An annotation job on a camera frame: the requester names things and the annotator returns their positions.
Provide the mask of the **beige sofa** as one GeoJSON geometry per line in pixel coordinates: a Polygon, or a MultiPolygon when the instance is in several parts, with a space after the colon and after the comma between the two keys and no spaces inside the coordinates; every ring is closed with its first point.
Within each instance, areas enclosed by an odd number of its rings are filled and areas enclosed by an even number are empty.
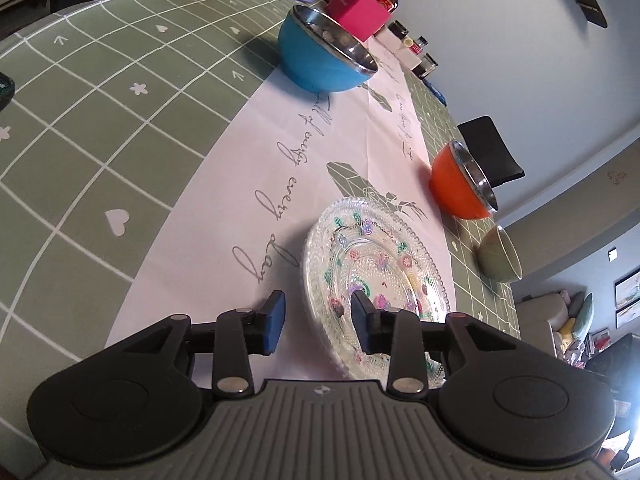
{"type": "Polygon", "coordinates": [[[573,342],[575,319],[568,315],[563,297],[558,292],[552,292],[519,302],[515,307],[521,340],[564,360],[563,344],[573,342]]]}

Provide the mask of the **green checked tablecloth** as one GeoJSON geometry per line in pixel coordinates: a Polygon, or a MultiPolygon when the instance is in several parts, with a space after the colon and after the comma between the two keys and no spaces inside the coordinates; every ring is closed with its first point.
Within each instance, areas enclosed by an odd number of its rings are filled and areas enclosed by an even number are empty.
{"type": "MultiPolygon", "coordinates": [[[[43,458],[40,382],[110,341],[145,257],[196,170],[272,72],[290,0],[103,0],[9,36],[1,114],[1,463],[43,458]]],[[[458,136],[401,66],[428,162],[458,136]]],[[[490,220],[442,218],[453,308],[517,335],[510,288],[473,255],[490,220]]]]}

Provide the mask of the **blue steel bowl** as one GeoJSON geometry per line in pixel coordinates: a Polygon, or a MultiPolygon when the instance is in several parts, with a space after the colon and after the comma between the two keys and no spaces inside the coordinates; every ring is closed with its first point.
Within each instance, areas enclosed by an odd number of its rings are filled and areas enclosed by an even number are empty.
{"type": "Polygon", "coordinates": [[[278,35],[281,70],[300,88],[314,93],[342,92],[378,72],[370,51],[326,14],[294,4],[278,35]]]}

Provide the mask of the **dark lidded jar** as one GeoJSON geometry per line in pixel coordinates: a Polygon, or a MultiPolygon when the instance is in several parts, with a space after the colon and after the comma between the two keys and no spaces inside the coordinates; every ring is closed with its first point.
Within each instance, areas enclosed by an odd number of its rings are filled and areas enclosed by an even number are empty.
{"type": "Polygon", "coordinates": [[[393,21],[387,25],[387,29],[399,40],[404,40],[408,36],[408,29],[400,21],[393,21]]]}

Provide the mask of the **red label small bottle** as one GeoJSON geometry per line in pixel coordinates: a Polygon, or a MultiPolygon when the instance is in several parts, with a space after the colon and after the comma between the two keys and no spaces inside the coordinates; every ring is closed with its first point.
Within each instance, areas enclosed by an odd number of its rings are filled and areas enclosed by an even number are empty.
{"type": "Polygon", "coordinates": [[[414,54],[419,55],[427,45],[428,41],[423,36],[419,36],[418,38],[413,40],[413,44],[410,49],[414,54]]]}

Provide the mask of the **white flat box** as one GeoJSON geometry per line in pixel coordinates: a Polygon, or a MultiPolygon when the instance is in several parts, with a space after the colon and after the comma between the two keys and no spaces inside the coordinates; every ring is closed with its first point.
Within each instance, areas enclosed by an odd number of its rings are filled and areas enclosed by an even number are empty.
{"type": "Polygon", "coordinates": [[[421,63],[419,55],[415,54],[413,50],[407,47],[405,43],[387,27],[381,28],[374,35],[374,38],[378,40],[386,50],[389,50],[390,53],[398,59],[399,63],[405,68],[408,68],[408,70],[413,70],[421,63]]]}

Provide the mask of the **clear glass plate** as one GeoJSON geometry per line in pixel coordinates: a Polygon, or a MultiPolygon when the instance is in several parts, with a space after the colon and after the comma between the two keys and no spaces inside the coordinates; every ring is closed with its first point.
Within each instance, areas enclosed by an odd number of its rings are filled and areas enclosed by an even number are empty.
{"type": "Polygon", "coordinates": [[[451,311],[420,238],[397,214],[364,198],[342,198],[322,212],[306,238],[302,272],[311,323],[352,379],[386,382],[390,364],[386,354],[361,350],[350,315],[354,292],[378,310],[405,309],[426,322],[444,322],[451,311]]]}

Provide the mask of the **orange steel bowl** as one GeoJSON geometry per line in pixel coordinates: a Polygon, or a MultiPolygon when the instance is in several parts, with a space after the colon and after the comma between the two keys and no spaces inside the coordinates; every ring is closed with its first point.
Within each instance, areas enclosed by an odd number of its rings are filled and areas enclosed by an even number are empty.
{"type": "Polygon", "coordinates": [[[498,211],[488,177],[460,141],[450,141],[435,156],[428,181],[442,211],[464,220],[480,220],[498,211]]]}

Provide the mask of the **pink deer table runner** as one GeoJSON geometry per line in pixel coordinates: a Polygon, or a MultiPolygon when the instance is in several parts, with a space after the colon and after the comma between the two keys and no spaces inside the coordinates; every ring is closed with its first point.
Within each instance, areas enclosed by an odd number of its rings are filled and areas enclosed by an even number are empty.
{"type": "Polygon", "coordinates": [[[252,95],[198,167],[145,257],[110,333],[119,341],[171,314],[197,323],[257,307],[276,289],[286,320],[256,379],[336,379],[306,313],[306,236],[342,195],[331,170],[396,206],[452,279],[420,122],[397,58],[370,41],[378,72],[362,88],[315,96],[280,70],[252,95]]]}

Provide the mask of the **green ceramic bowl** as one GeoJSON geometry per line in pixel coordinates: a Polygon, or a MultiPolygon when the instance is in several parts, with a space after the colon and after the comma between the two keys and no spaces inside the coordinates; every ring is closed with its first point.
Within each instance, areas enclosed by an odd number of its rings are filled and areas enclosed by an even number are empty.
{"type": "Polygon", "coordinates": [[[518,252],[502,226],[494,226],[484,235],[476,260],[482,273],[496,282],[512,283],[523,277],[518,252]]]}

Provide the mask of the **framed wall pictures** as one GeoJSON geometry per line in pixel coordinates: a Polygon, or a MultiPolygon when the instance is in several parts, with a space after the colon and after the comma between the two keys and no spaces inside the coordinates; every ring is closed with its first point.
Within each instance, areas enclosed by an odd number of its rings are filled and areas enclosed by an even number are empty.
{"type": "Polygon", "coordinates": [[[640,270],[636,269],[614,286],[615,322],[617,328],[639,317],[640,298],[640,270]]]}

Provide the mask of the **right black chair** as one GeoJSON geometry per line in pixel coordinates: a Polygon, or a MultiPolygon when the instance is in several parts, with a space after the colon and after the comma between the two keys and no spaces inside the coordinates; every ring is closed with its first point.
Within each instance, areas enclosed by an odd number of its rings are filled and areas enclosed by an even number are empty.
{"type": "Polygon", "coordinates": [[[524,169],[511,155],[489,116],[462,122],[458,129],[493,188],[525,177],[524,169]]]}

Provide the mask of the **dark glass jar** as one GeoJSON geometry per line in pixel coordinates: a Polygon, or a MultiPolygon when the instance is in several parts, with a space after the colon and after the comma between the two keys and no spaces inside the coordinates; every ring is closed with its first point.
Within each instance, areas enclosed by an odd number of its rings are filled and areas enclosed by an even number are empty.
{"type": "Polygon", "coordinates": [[[420,63],[412,70],[412,72],[419,78],[424,79],[429,74],[433,73],[438,67],[438,63],[428,53],[425,53],[420,63]]]}

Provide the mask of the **pink square box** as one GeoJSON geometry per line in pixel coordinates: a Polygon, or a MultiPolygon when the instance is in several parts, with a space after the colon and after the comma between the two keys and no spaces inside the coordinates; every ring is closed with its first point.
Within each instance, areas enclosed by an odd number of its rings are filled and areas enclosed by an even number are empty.
{"type": "Polygon", "coordinates": [[[373,36],[390,19],[390,12],[376,0],[330,0],[326,14],[361,42],[373,36]]]}

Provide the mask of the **black smartphone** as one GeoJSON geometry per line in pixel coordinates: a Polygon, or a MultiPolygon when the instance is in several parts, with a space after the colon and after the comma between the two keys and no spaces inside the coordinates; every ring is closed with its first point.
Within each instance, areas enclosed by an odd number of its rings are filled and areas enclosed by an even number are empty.
{"type": "Polygon", "coordinates": [[[6,76],[6,74],[0,73],[0,112],[12,101],[14,93],[14,81],[9,76],[6,76]]]}

